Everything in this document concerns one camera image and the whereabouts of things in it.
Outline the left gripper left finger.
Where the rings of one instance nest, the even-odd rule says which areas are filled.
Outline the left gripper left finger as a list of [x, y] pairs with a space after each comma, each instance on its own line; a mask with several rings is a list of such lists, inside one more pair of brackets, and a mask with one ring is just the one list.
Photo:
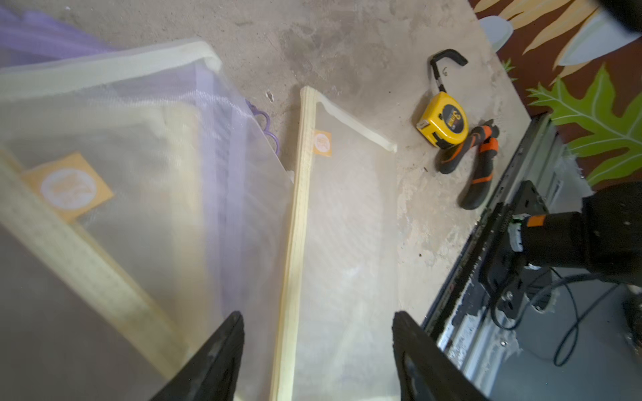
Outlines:
[[244, 342], [244, 320], [234, 311], [151, 400], [233, 400]]

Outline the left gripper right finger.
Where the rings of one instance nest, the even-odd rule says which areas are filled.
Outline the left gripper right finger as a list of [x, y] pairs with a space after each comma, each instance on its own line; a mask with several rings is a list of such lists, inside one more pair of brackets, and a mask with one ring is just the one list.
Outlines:
[[485, 400], [484, 396], [405, 311], [392, 324], [402, 400]]

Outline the yellow trimmed mesh pouch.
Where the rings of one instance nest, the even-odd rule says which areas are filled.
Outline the yellow trimmed mesh pouch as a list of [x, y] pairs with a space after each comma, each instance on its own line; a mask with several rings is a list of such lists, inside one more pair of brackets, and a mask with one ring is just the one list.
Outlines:
[[309, 86], [299, 147], [273, 400], [396, 400], [396, 144]]

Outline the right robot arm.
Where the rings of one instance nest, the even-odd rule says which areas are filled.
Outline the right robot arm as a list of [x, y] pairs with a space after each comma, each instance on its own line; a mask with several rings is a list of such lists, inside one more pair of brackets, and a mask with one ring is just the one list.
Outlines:
[[603, 282], [641, 286], [641, 183], [612, 185], [580, 212], [513, 217], [511, 249], [537, 267], [583, 268]]

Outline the large purple mesh pouch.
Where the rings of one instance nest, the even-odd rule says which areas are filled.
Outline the large purple mesh pouch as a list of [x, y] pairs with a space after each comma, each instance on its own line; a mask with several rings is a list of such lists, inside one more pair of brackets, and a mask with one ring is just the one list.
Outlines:
[[221, 67], [212, 47], [200, 38], [155, 44], [143, 48], [118, 51], [87, 33], [61, 23], [47, 14], [26, 12], [19, 17], [1, 8], [1, 66], [23, 69], [27, 65], [45, 62], [72, 62], [75, 58], [106, 59], [142, 57], [145, 68], [159, 67], [152, 62], [158, 56], [170, 69], [188, 63], [188, 58], [207, 61], [212, 69]]

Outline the orange black pliers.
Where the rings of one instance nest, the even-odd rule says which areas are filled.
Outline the orange black pliers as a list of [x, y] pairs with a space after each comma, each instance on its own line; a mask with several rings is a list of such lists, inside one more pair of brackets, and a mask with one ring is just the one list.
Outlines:
[[436, 167], [444, 175], [454, 172], [465, 155], [475, 155], [470, 180], [458, 198], [459, 206], [464, 210], [477, 209], [488, 197], [493, 184], [493, 160], [499, 152], [499, 135], [494, 120], [488, 120], [473, 128], [460, 145], [438, 153]]

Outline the yellow tape measure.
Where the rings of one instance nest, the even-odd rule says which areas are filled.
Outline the yellow tape measure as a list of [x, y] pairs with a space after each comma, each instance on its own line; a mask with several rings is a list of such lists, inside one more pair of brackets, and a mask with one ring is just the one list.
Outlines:
[[469, 124], [461, 105], [447, 93], [437, 63], [448, 58], [464, 67], [468, 60], [458, 51], [448, 48], [432, 56], [429, 65], [437, 83], [438, 92], [431, 98], [416, 129], [435, 147], [446, 150], [461, 144], [469, 132]]

